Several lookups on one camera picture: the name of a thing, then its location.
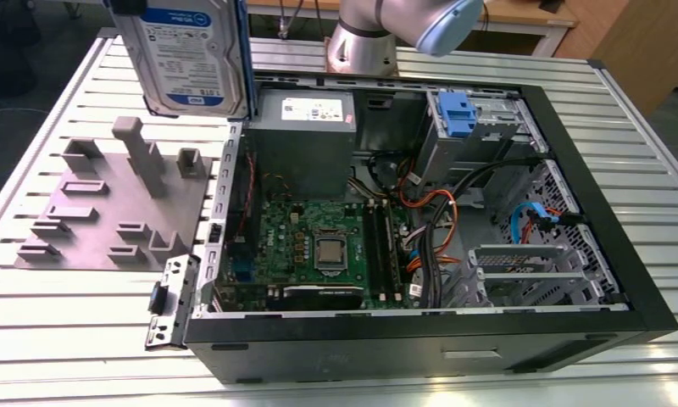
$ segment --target cpu socket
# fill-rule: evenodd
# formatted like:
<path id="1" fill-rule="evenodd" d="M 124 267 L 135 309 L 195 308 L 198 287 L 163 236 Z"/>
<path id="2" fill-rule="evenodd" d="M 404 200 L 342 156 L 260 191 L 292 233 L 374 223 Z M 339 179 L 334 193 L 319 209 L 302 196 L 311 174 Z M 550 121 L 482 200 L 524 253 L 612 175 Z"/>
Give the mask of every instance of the cpu socket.
<path id="1" fill-rule="evenodd" d="M 347 237 L 315 235 L 315 268 L 330 277 L 339 276 L 347 270 Z"/>

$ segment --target blue hard drive label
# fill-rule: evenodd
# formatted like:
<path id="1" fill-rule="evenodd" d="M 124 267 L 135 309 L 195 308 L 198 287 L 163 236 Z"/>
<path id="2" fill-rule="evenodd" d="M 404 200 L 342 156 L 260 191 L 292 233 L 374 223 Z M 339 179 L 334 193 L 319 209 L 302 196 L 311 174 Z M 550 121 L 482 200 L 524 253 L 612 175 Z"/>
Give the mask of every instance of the blue hard drive label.
<path id="1" fill-rule="evenodd" d="M 219 97 L 175 95 L 172 93 L 168 94 L 168 97 L 180 104 L 194 104 L 196 106 L 219 106 L 224 101 L 224 98 Z"/>
<path id="2" fill-rule="evenodd" d="M 180 104 L 218 106 L 224 97 L 211 16 L 150 8 L 140 19 L 163 93 Z"/>
<path id="3" fill-rule="evenodd" d="M 147 23 L 188 25 L 191 27 L 208 27 L 212 18 L 207 13 L 170 10 L 168 8 L 150 8 L 140 19 Z"/>

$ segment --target ram slot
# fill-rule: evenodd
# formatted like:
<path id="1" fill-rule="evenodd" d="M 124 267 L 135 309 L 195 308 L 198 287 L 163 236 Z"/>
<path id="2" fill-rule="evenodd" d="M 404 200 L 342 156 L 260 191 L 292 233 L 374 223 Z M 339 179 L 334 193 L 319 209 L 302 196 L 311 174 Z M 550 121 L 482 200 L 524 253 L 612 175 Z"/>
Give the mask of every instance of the ram slot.
<path id="1" fill-rule="evenodd" d="M 383 260 L 383 289 L 384 293 L 395 293 L 395 239 L 392 234 L 392 225 L 390 223 L 390 208 L 379 206 L 375 211 L 376 234 L 379 240 L 376 245 L 380 247 L 380 256 Z"/>
<path id="2" fill-rule="evenodd" d="M 382 206 L 375 208 L 375 229 L 376 229 L 376 247 L 380 256 L 380 278 L 383 282 L 383 294 L 395 292 L 395 283 L 392 281 L 392 251 L 391 237 L 387 225 L 387 209 Z"/>
<path id="3" fill-rule="evenodd" d="M 364 253 L 367 257 L 367 266 L 370 270 L 370 294 L 372 298 L 379 298 L 384 293 L 383 279 L 383 258 L 380 256 L 379 236 L 376 233 L 376 206 L 366 205 L 362 212 L 362 223 L 364 227 Z"/>
<path id="4" fill-rule="evenodd" d="M 387 210 L 387 234 L 390 236 L 390 251 L 392 254 L 392 264 L 390 269 L 391 274 L 391 284 L 390 288 L 394 292 L 399 292 L 400 274 L 399 274 L 399 239 L 395 234 L 395 216 L 392 214 L 392 206 L 387 201 L 384 201 L 384 207 Z"/>

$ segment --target hard drive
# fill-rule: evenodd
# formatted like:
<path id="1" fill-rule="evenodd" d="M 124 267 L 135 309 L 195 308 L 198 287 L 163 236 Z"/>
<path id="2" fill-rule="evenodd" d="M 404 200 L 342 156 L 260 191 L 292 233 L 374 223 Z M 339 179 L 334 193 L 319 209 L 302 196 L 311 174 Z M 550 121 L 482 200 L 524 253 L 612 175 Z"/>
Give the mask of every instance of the hard drive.
<path id="1" fill-rule="evenodd" d="M 243 0 L 110 0 L 152 114 L 246 120 L 256 92 Z"/>

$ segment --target power supply label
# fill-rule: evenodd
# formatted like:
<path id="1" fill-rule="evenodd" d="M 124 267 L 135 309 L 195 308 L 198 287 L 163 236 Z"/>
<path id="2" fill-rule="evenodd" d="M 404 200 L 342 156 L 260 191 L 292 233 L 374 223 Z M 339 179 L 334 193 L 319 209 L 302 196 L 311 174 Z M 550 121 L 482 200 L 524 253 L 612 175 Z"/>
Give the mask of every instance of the power supply label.
<path id="1" fill-rule="evenodd" d="M 283 120 L 344 121 L 342 100 L 287 98 L 282 102 Z"/>
<path id="2" fill-rule="evenodd" d="M 212 17 L 207 13 L 150 8 L 140 17 L 150 52 L 159 72 L 160 88 L 180 104 L 218 106 L 219 60 L 210 52 Z"/>

